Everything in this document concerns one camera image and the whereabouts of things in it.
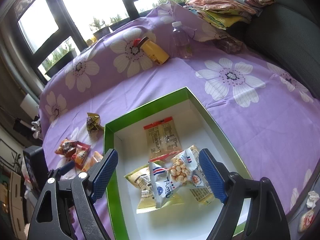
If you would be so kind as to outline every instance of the purple bed sheet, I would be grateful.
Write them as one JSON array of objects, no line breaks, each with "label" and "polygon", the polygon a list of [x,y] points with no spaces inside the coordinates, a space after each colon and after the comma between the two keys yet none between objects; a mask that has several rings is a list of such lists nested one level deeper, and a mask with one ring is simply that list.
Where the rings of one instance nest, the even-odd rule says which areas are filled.
[{"label": "purple bed sheet", "polygon": [[[157,66],[132,47],[134,39],[148,36],[173,56],[173,21],[194,32],[191,59],[172,57]],[[82,52],[49,81],[41,95],[39,112],[49,169],[66,163],[54,153],[66,137],[90,144],[89,156],[102,153],[103,133],[88,135],[87,112],[100,114],[105,124],[187,86],[225,132],[252,178],[270,178],[289,212],[320,157],[319,101],[287,72],[259,56],[247,50],[228,55],[210,42],[227,36],[170,2]],[[65,178],[77,172],[72,170]],[[106,197],[95,208],[114,238]],[[76,235],[83,239],[74,217]]]}]

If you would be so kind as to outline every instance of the plastic water bottle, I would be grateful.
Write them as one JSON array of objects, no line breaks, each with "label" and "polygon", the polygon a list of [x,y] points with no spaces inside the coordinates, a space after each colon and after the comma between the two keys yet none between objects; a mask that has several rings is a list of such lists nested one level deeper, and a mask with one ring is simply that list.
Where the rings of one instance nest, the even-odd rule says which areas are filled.
[{"label": "plastic water bottle", "polygon": [[182,28],[181,22],[172,23],[173,40],[177,48],[179,58],[190,58],[192,56],[188,35]]}]

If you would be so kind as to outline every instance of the planter box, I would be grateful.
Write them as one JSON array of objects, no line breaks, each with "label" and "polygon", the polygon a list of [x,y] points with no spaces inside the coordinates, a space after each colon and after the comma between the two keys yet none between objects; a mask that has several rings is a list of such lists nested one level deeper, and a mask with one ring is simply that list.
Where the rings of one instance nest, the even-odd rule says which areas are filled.
[{"label": "planter box", "polygon": [[76,50],[72,49],[66,55],[64,55],[59,61],[54,64],[46,73],[47,76],[53,77],[61,69],[63,69],[71,60],[77,56]]},{"label": "planter box", "polygon": [[98,30],[97,32],[95,32],[93,34],[93,36],[95,36],[95,38],[98,40],[100,40],[102,37],[106,36],[110,34],[110,30],[109,30],[109,26],[103,27],[102,29]]},{"label": "planter box", "polygon": [[[105,126],[104,152],[115,148],[119,154],[116,171],[107,187],[109,215],[116,240],[162,240],[164,235],[168,240],[205,240],[220,214],[223,204],[218,199],[199,207],[188,189],[178,191],[185,204],[136,214],[141,192],[124,175],[148,163],[143,126],[168,116],[173,117],[183,149],[193,144],[199,150],[208,148],[229,171],[237,171],[243,178],[250,179],[228,138],[188,88],[147,103]],[[243,231],[249,206],[250,199],[247,199],[235,234]]]}]

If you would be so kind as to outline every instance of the window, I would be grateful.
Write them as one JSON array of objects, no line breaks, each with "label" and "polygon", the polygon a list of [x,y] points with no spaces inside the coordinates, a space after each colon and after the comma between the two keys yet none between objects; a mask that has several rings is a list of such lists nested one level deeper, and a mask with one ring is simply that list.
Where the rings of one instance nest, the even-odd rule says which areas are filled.
[{"label": "window", "polygon": [[45,0],[35,0],[18,23],[33,53],[59,29]]},{"label": "window", "polygon": [[16,0],[8,18],[15,45],[46,84],[49,72],[59,71],[55,64],[70,50],[78,55],[104,35],[166,1]]}]

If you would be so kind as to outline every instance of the dark window frame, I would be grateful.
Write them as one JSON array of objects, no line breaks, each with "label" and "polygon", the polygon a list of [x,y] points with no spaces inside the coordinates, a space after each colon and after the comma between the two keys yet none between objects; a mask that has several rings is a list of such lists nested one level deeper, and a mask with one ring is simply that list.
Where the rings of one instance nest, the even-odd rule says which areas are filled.
[{"label": "dark window frame", "polygon": [[[132,20],[147,15],[147,13],[149,12],[147,11],[139,14],[134,5],[134,2],[137,0],[122,1],[127,10],[129,18],[111,25],[110,28],[113,31]],[[8,12],[9,22],[11,24],[14,40],[16,41],[16,46],[24,56],[26,62],[31,66],[41,82],[45,85],[47,84],[47,80],[38,70],[38,67],[61,43],[63,43],[63,41],[65,41],[68,37],[71,37],[80,51],[88,48],[88,45],[84,41],[78,28],[76,27],[70,14],[68,13],[63,0],[46,0],[46,2],[59,29],[55,33],[53,33],[35,53],[33,53],[33,51],[31,50],[27,40],[22,33],[22,30],[20,29],[14,8],[11,7]]]}]

